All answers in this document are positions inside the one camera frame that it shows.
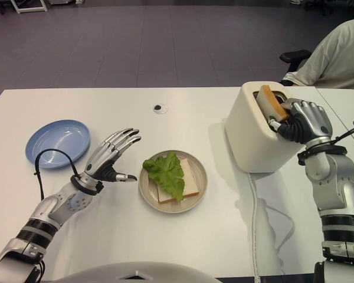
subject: gray floor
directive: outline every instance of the gray floor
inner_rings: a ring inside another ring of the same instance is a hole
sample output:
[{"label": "gray floor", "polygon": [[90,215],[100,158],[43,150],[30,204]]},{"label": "gray floor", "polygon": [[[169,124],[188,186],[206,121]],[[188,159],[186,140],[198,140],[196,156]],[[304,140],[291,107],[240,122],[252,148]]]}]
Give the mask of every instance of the gray floor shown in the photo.
[{"label": "gray floor", "polygon": [[280,80],[285,51],[313,50],[354,18],[254,6],[85,6],[0,15],[9,88],[217,87]]}]

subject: black cable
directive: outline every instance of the black cable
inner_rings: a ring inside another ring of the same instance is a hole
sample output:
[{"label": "black cable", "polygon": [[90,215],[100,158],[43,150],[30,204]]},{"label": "black cable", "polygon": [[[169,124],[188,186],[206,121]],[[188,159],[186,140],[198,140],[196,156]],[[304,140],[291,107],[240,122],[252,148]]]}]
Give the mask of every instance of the black cable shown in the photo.
[{"label": "black cable", "polygon": [[50,152],[50,151],[60,152],[60,153],[64,154],[66,156],[66,158],[68,158],[68,160],[70,161],[70,164],[71,164],[71,167],[72,167],[72,170],[73,170],[73,173],[74,173],[75,177],[78,177],[78,173],[77,173],[75,164],[73,163],[72,159],[68,156],[67,153],[62,152],[59,149],[45,149],[45,150],[42,150],[41,152],[39,152],[39,154],[35,158],[35,163],[34,163],[34,166],[35,166],[35,173],[34,174],[37,175],[38,182],[40,183],[41,200],[43,200],[45,197],[44,197],[44,194],[43,194],[43,186],[42,186],[42,180],[41,180],[40,158],[41,158],[42,154],[44,154],[45,152]]},{"label": "black cable", "polygon": [[38,277],[37,283],[40,283],[42,280],[43,275],[45,274],[45,270],[46,270],[46,265],[44,261],[41,261],[39,264],[40,266],[40,276]]},{"label": "black cable", "polygon": [[331,144],[331,145],[334,145],[336,143],[338,143],[340,140],[344,139],[345,137],[348,137],[350,135],[354,134],[354,128],[348,130],[346,133],[342,134],[341,136],[339,137],[336,137],[334,140],[329,140],[329,141],[326,141],[324,143],[318,143],[318,144],[315,144],[314,146],[311,146],[309,149],[307,150],[310,150],[314,147],[317,147],[317,146],[322,146],[323,144]]}]

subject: beige plate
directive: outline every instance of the beige plate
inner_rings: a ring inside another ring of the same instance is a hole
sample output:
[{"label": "beige plate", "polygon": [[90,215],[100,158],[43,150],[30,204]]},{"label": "beige plate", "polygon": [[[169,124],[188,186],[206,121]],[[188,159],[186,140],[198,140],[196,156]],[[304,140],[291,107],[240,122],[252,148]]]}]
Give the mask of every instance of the beige plate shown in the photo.
[{"label": "beige plate", "polygon": [[151,206],[153,206],[159,211],[166,213],[184,212],[189,209],[192,209],[203,198],[203,195],[205,194],[207,189],[207,174],[201,162],[199,162],[197,158],[186,152],[180,152],[179,150],[167,150],[165,152],[155,154],[151,158],[156,159],[159,156],[166,157],[168,152],[175,152],[179,159],[188,159],[191,172],[193,174],[196,186],[199,190],[199,194],[197,194],[196,196],[184,198],[180,202],[174,200],[167,203],[159,203],[158,187],[152,179],[148,178],[148,172],[145,169],[142,169],[142,171],[140,171],[139,190],[142,193],[144,199],[147,201],[147,203],[149,203]]}]

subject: white toaster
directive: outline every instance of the white toaster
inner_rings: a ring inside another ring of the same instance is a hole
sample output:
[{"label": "white toaster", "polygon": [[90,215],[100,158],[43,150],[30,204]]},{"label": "white toaster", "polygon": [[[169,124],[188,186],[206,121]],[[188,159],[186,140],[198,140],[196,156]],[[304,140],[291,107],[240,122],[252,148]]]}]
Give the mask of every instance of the white toaster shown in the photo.
[{"label": "white toaster", "polygon": [[275,172],[302,147],[272,131],[255,96],[262,85],[269,85],[278,99],[290,98],[287,89],[274,81],[250,81],[242,85],[225,130],[237,165],[250,173]]}]

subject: black chair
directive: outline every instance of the black chair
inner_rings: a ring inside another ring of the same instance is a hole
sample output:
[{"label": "black chair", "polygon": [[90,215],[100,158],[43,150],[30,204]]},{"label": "black chair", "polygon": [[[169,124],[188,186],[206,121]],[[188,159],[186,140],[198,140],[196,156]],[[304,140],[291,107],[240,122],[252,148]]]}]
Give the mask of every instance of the black chair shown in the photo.
[{"label": "black chair", "polygon": [[[279,56],[279,59],[281,59],[283,62],[290,64],[287,72],[295,72],[299,68],[300,63],[303,62],[305,59],[308,59],[311,55],[312,53],[310,51],[302,49],[298,51],[282,53]],[[281,80],[280,84],[289,87],[294,83],[289,80]]]},{"label": "black chair", "polygon": [[306,11],[309,11],[312,8],[318,8],[321,10],[321,14],[323,16],[326,15],[326,11],[329,11],[329,14],[333,13],[333,8],[328,6],[325,3],[325,0],[313,0],[313,1],[308,1],[305,3],[304,8]]},{"label": "black chair", "polygon": [[5,5],[9,5],[14,10],[12,2],[10,0],[0,0],[0,14],[5,14]]}]

